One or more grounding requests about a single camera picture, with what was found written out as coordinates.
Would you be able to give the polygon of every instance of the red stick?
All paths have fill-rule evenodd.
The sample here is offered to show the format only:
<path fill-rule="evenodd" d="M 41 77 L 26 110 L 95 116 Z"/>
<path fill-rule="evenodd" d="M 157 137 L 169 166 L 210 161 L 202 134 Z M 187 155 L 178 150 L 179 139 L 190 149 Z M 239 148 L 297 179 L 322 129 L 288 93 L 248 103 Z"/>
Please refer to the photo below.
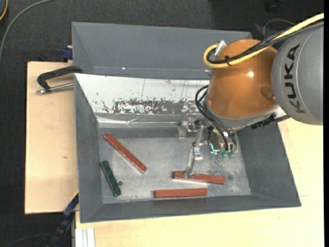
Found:
<path fill-rule="evenodd" d="M 206 196 L 206 188 L 162 189 L 153 191 L 155 198 L 181 198 Z"/>
<path fill-rule="evenodd" d="M 206 175 L 206 174 L 195 174 L 191 178 L 186 178 L 181 171 L 176 171 L 173 174 L 173 179 L 176 180 L 186 180 L 186 181 L 195 181 L 195 182 L 205 182 L 211 184 L 220 184 L 224 185 L 226 178 L 219 175 Z"/>
<path fill-rule="evenodd" d="M 111 134 L 104 135 L 105 140 L 114 147 L 121 155 L 124 156 L 137 170 L 144 173 L 147 167 L 133 154 L 131 154 L 126 147 L 124 147 L 118 140 L 116 140 Z"/>

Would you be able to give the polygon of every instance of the black cord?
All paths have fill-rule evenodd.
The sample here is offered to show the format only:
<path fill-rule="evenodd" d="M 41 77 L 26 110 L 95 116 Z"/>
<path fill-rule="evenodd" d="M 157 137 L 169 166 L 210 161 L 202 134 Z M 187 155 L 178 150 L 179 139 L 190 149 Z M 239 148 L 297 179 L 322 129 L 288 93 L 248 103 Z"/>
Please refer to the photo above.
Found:
<path fill-rule="evenodd" d="M 201 101 L 203 100 L 203 98 L 205 97 L 205 95 L 207 94 L 208 90 L 206 90 L 203 95 L 199 98 L 199 94 L 201 91 L 203 91 L 204 89 L 207 89 L 209 86 L 203 86 L 201 89 L 199 89 L 196 94 L 195 94 L 195 104 L 197 106 L 197 108 L 199 109 L 199 111 L 201 112 L 201 114 L 207 118 L 209 121 L 211 121 L 213 123 L 213 125 L 217 128 L 218 132 L 221 134 L 224 143 L 225 143 L 225 147 L 226 147 L 226 151 L 229 150 L 229 146 L 228 146 L 228 142 L 227 142 L 227 138 L 224 134 L 224 132 L 226 132 L 228 134 L 228 136 L 232 139 L 233 143 L 236 145 L 236 141 L 234 136 L 231 134 L 231 132 L 220 122 L 218 121 L 216 118 L 214 118 L 208 111 L 207 109 L 201 104 Z"/>
<path fill-rule="evenodd" d="M 283 37 L 280 37 L 280 38 L 274 39 L 274 38 L 278 37 L 279 35 L 281 35 L 282 33 L 284 33 L 284 32 L 285 32 L 286 30 L 288 30 L 289 28 L 284 29 L 284 30 L 281 30 L 281 31 L 279 31 L 278 33 L 275 33 L 275 34 L 273 34 L 273 35 L 267 37 L 266 39 L 262 40 L 261 42 L 257 43 L 256 45 L 250 47 L 249 49 L 247 49 L 246 51 L 242 52 L 241 54 L 235 55 L 235 56 L 233 56 L 233 57 L 225 56 L 225 58 L 224 58 L 224 59 L 221 59 L 221 60 L 210 60 L 210 56 L 211 56 L 211 55 L 215 52 L 215 50 L 216 50 L 216 49 L 213 49 L 213 50 L 211 50 L 211 51 L 207 54 L 207 61 L 210 62 L 210 63 L 212 63 L 212 64 L 223 64 L 223 63 L 228 63 L 228 64 L 229 64 L 229 62 L 231 62 L 231 61 L 233 61 L 233 60 L 237 60 L 237 59 L 242 58 L 242 57 L 244 57 L 244 56 L 247 56 L 247 55 L 249 55 L 249 54 L 251 54 L 251 53 L 254 53 L 254 52 L 256 52 L 256 51 L 258 51 L 258 50 L 260 50 L 260 49 L 263 49 L 263 48 L 265 48 L 265 47 L 272 46 L 272 45 L 274 45 L 274 44 L 277 44 L 277 43 L 279 43 L 279 42 L 282 42 L 282 41 L 284 41 L 284 40 L 286 40 L 286 39 L 288 39 L 288 38 L 290 38 L 290 37 L 296 35 L 297 33 L 304 32 L 304 31 L 306 31 L 306 30 L 308 30 L 308 29 L 310 29 L 310 28 L 313 28 L 313 27 L 314 27 L 314 24 L 311 25 L 311 26 L 308 26 L 308 27 L 302 28 L 302 29 L 300 29 L 300 30 L 297 30 L 297 31 L 295 31 L 295 32 L 293 32 L 293 33 L 287 34 L 287 35 L 285 35 L 285 36 L 283 36 Z"/>

